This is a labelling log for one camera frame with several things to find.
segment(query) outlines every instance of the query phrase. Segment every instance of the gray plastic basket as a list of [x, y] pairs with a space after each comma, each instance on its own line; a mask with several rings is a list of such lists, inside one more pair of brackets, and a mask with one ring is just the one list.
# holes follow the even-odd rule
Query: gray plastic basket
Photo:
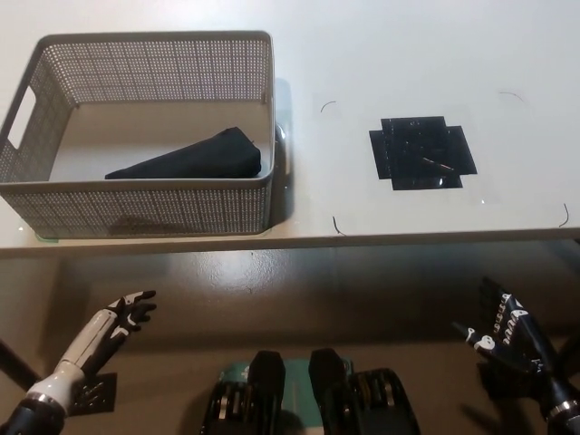
[[[16, 149], [8, 135], [28, 87], [36, 102]], [[49, 181], [71, 115], [114, 102], [260, 104], [268, 171], [256, 179]], [[0, 195], [44, 238], [256, 234], [268, 227], [274, 142], [274, 61], [264, 32], [47, 36], [0, 130]]]

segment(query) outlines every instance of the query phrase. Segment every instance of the floor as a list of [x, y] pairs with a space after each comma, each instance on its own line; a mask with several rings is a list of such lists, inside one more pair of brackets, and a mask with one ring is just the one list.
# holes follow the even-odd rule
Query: floor
[[[34, 274], [20, 267], [0, 266], [0, 274], [29, 283]], [[56, 264], [53, 276], [43, 267], [35, 273], [47, 288], [20, 292], [16, 307], [17, 278], [4, 280], [12, 293], [0, 293], [0, 306], [12, 298], [0, 328], [41, 372], [96, 310], [120, 295], [159, 292], [150, 324], [105, 369], [119, 374], [116, 411], [70, 418], [67, 435], [197, 433], [225, 366], [259, 349], [307, 358], [328, 345], [357, 370], [394, 369], [423, 433], [542, 434], [533, 402], [488, 400], [476, 376], [479, 358], [450, 322], [478, 323], [477, 287], [487, 275], [516, 293], [553, 336], [580, 326], [574, 242], [79, 258]], [[30, 321], [18, 314], [24, 309], [33, 310]], [[4, 392], [2, 418], [20, 395], [14, 386]]]

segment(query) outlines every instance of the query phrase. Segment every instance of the table surface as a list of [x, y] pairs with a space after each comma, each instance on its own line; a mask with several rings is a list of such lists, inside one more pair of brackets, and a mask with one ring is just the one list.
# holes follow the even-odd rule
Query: table surface
[[[0, 116], [47, 34], [268, 31], [286, 158], [262, 235], [46, 242], [2, 200], [0, 256], [580, 237], [579, 15], [575, 0], [3, 2]], [[369, 131], [434, 115], [463, 128], [478, 175], [393, 191]]]

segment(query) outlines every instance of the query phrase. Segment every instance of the robotic arm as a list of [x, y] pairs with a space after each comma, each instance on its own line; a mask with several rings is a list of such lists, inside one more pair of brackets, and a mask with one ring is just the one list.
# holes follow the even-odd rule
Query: robotic arm
[[580, 435], [580, 391], [567, 379], [556, 349], [522, 304], [485, 278], [482, 317], [490, 335], [454, 326], [487, 362], [479, 365], [491, 399], [528, 397], [539, 404], [550, 435]]
[[154, 291], [138, 292], [116, 300], [95, 314], [76, 336], [53, 374], [36, 383], [18, 404], [2, 435], [58, 435], [73, 404], [75, 387], [95, 376], [127, 337], [148, 322], [155, 304]]

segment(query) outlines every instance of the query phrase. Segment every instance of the folded black fabric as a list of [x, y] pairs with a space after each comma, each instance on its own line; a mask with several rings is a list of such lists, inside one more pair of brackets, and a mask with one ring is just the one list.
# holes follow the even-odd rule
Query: folded black fabric
[[234, 127], [181, 150], [116, 170], [105, 179], [249, 179], [261, 169], [260, 150]]

